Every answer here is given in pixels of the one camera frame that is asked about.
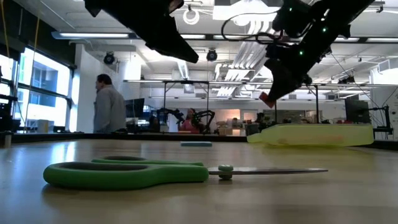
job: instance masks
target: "yellow object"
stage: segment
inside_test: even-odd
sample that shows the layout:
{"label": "yellow object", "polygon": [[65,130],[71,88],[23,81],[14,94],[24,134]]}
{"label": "yellow object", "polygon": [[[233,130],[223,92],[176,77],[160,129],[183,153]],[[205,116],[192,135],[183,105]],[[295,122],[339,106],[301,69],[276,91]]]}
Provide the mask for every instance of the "yellow object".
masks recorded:
{"label": "yellow object", "polygon": [[248,142],[275,146],[361,146],[373,143],[367,124],[278,124],[248,136]]}

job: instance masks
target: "wooden table surface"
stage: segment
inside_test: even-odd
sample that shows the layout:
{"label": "wooden table surface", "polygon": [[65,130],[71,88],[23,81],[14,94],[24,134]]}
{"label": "wooden table surface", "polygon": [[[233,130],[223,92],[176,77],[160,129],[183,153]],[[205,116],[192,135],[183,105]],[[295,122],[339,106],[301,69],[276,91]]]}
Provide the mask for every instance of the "wooden table surface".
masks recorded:
{"label": "wooden table surface", "polygon": [[[43,170],[110,155],[202,161],[208,167],[320,167],[327,173],[211,176],[205,183],[94,192],[46,185]],[[398,153],[349,148],[271,148],[214,142],[79,140],[0,149],[0,223],[398,223]]]}

